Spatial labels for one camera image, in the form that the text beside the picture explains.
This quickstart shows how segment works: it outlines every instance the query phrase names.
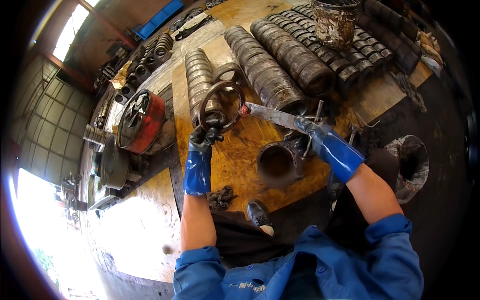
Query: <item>blue work jacket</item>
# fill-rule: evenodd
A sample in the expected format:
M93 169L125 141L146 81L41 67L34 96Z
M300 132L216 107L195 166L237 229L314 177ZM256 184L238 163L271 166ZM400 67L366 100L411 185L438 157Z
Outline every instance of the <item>blue work jacket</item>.
M188 250L177 259L174 299L277 300L299 252L316 256L325 299L420 299L423 275L409 241L411 227L402 214L371 224L365 237L373 250L365 256L339 246L315 225L305 229L293 252L262 264L226 270L217 248Z

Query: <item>black pants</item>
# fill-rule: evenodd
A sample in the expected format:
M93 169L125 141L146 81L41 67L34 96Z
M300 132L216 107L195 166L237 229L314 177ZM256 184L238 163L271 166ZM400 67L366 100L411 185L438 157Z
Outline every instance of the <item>black pants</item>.
M395 156L384 149L374 149L365 164L385 180L392 190L395 188L400 169ZM263 263L293 251L292 244L279 241L248 223L241 211L212 211L212 217L216 229L216 247L225 267ZM341 246L364 254L370 247L364 236L367 226L355 199L345 187L325 234Z

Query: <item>blue rubber glove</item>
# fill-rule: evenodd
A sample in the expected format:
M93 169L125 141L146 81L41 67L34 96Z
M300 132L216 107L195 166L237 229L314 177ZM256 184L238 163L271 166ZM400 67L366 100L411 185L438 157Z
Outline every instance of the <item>blue rubber glove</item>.
M210 160L212 145L215 141L223 141L223 136L218 134L218 129L214 127L206 132L202 127L197 126L190 134L183 180L185 194L200 196L211 192Z
M295 126L312 137L312 150L317 156L330 165L343 183L347 183L365 157L342 139L324 120L314 123L302 116L296 116L294 121Z

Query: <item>blue container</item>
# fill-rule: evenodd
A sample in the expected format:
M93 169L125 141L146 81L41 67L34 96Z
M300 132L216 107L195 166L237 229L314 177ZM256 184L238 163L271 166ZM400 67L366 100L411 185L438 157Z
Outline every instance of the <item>blue container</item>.
M172 0L164 8L156 13L141 29L133 31L143 40L147 39L157 28L164 25L178 12L183 10L183 3L180 0Z

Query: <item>yellow wood surface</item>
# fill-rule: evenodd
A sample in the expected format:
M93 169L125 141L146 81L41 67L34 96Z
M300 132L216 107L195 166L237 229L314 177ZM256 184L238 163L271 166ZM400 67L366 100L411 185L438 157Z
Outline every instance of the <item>yellow wood surface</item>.
M249 30L250 24L257 18L292 5L276 0L236 0L227 1L207 11L228 28L240 24ZM212 40L202 47L209 57L212 68L228 61L236 61L223 37ZM410 76L415 86L419 86L431 71L422 63ZM182 169L188 153L188 136L193 130L188 106L187 79L185 66L182 64L172 74L173 104L177 143ZM260 99L253 89L245 88L246 100L260 104ZM373 79L368 85L348 95L347 100L340 101L340 114L336 118L335 130L343 137L350 134L349 123L363 126L358 120L357 112L365 122L370 122L387 111L405 97L389 73ZM225 135L225 140L213 146L212 190L216 191L230 185L238 196L233 200L229 210L245 211L246 203L253 198L262 200L270 211L293 203L326 184L330 167L316 157L309 158L304 164L305 177L281 190L265 187L257 177L257 154L265 144L281 140L280 133L269 122L245 117Z
M173 281L180 256L180 217L169 168L101 214L100 219L88 214L92 244L111 253L119 272ZM164 253L165 246L171 254Z

